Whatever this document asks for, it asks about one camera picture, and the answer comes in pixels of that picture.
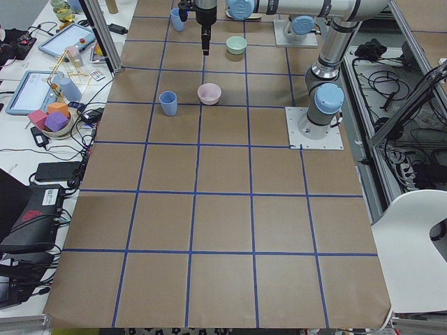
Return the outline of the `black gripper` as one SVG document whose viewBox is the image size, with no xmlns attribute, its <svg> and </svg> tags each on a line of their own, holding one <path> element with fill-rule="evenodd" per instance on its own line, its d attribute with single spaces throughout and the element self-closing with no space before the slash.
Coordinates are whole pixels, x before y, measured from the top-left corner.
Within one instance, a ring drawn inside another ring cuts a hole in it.
<svg viewBox="0 0 447 335">
<path fill-rule="evenodd" d="M 189 12 L 194 11 L 194 0 L 181 0 L 178 3 L 179 18 L 185 22 L 188 18 Z"/>
<path fill-rule="evenodd" d="M 201 26 L 201 45 L 204 56 L 210 54 L 211 26 L 217 20 L 217 0 L 195 0 L 196 21 Z"/>
</svg>

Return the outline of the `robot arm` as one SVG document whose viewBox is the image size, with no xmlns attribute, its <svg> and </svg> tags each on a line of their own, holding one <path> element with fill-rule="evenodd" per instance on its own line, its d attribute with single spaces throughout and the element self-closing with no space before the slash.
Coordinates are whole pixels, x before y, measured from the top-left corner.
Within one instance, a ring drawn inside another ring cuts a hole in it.
<svg viewBox="0 0 447 335">
<path fill-rule="evenodd" d="M 387 1 L 227 1 L 229 15 L 245 20 L 253 13 L 324 17 L 332 20 L 318 59 L 306 74 L 310 106 L 305 119 L 313 126 L 329 126 L 344 102 L 335 84 L 340 63 L 361 22 L 379 14 Z"/>
<path fill-rule="evenodd" d="M 196 21 L 201 26 L 201 38 L 210 41 L 212 25 L 217 20 L 217 1 L 180 1 L 178 3 L 179 16 L 185 22 L 189 12 L 196 12 Z M 245 20 L 258 5 L 255 1 L 229 1 L 228 13 L 233 19 Z M 295 34 L 302 35 L 312 31 L 314 19 L 310 16 L 298 16 L 291 19 L 291 29 Z"/>
</svg>

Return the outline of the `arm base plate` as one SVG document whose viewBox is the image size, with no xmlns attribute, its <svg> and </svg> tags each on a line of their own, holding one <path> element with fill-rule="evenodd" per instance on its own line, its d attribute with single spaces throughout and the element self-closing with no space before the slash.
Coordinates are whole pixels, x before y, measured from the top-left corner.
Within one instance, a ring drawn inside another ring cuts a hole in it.
<svg viewBox="0 0 447 335">
<path fill-rule="evenodd" d="M 343 150 L 337 117 L 325 126 L 314 125 L 307 118 L 307 107 L 285 107 L 288 141 L 291 149 Z"/>
<path fill-rule="evenodd" d="M 277 47 L 300 47 L 313 48 L 318 46 L 316 34 L 307 32 L 306 34 L 297 34 L 292 29 L 291 22 L 288 20 L 274 21 L 274 36 Z"/>
</svg>

